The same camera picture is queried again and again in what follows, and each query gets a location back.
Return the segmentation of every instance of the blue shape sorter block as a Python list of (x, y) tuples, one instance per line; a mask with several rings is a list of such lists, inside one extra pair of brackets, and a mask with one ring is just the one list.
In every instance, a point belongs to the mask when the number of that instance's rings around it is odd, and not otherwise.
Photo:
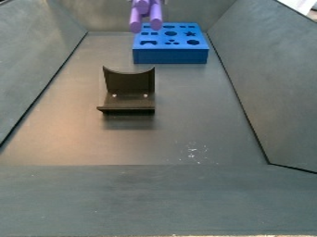
[(207, 64), (209, 44), (197, 23), (164, 23), (160, 31), (144, 23), (133, 53), (136, 64)]

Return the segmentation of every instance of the shape sorter hole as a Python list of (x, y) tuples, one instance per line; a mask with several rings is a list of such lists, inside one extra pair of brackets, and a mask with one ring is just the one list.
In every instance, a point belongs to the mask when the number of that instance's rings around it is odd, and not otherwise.
[(176, 31), (168, 31), (168, 32), (165, 32), (165, 34), (169, 35), (169, 36), (176, 36), (177, 32)]
[(142, 42), (141, 42), (141, 45), (145, 45), (145, 44), (157, 45), (157, 44), (158, 44), (158, 41), (142, 41)]
[(185, 34), (187, 34), (187, 36), (196, 36), (196, 33), (192, 31), (187, 32)]
[(201, 44), (200, 41), (196, 41), (196, 40), (189, 40), (188, 41), (188, 44), (192, 44), (192, 45), (199, 45)]

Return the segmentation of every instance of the purple object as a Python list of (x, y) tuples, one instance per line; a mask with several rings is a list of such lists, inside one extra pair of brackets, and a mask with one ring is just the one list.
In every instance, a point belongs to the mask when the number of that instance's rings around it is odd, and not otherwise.
[(134, 33), (140, 33), (142, 31), (142, 15), (136, 7), (132, 9), (130, 30)]
[(150, 9), (150, 20), (152, 20), (152, 28), (154, 31), (158, 31), (162, 28), (162, 8), (161, 8), (161, 0), (153, 0), (153, 5)]
[(134, 0), (133, 7), (136, 7), (141, 14), (148, 14), (150, 10), (150, 0)]
[(142, 31), (142, 18), (150, 17), (154, 31), (162, 28), (162, 6), (161, 0), (133, 0), (130, 30), (134, 33)]

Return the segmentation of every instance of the curved black bracket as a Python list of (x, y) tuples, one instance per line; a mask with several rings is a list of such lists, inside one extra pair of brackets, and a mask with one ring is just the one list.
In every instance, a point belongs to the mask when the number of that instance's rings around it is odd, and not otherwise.
[(97, 109), (109, 112), (156, 111), (156, 68), (142, 73), (125, 73), (104, 67), (108, 95)]

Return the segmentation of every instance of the gray floor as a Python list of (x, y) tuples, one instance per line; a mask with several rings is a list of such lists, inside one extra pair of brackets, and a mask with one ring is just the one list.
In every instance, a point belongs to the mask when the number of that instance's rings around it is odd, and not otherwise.
[(317, 234), (317, 176), (267, 164), (213, 50), (158, 66), (154, 117), (96, 109), (102, 66), (152, 67), (132, 41), (90, 34), (2, 147), (2, 235)]
[(156, 116), (106, 117), (102, 67), (141, 71), (133, 34), (92, 33), (0, 150), (0, 165), (267, 164), (229, 78), (207, 65), (157, 65)]

